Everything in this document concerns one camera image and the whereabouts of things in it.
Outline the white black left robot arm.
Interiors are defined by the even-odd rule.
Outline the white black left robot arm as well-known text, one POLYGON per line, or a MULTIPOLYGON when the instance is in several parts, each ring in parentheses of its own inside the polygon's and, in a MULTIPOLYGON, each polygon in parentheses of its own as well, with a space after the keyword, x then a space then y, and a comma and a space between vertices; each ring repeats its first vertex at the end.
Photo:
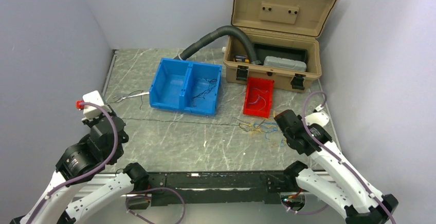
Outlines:
POLYGON ((82 122, 90 132, 80 141, 68 147, 60 160, 52 179, 37 204, 23 216, 12 219, 11 223, 83 223, 98 210, 120 197, 130 193, 141 193, 149 187, 149 174, 137 162, 129 163, 122 172, 89 195, 73 200, 93 175, 85 176, 99 165, 113 165, 123 155, 122 145, 129 140, 124 131, 125 123, 113 110, 108 111, 115 129, 100 111, 86 115, 82 122))

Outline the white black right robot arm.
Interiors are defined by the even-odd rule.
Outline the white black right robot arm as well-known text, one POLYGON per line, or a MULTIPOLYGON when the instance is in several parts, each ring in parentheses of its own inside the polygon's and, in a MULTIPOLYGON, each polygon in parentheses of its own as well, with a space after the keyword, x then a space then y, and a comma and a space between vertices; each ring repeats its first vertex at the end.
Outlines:
POLYGON ((342 154, 325 130, 329 116, 323 112, 305 118, 288 109, 274 117, 287 145, 300 155, 306 155, 333 178, 320 177, 308 165, 295 161, 284 171, 283 183, 290 190, 306 190, 325 202, 346 223, 393 222, 398 200, 383 194, 369 183, 342 154))

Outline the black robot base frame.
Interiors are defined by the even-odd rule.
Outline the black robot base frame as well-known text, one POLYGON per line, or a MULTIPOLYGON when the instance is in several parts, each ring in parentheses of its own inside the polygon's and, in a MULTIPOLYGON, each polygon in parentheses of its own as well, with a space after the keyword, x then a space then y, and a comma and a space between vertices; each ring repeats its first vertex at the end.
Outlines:
POLYGON ((261 202, 302 207, 304 191, 288 170, 147 172, 131 196, 149 197, 153 207, 170 204, 261 202))

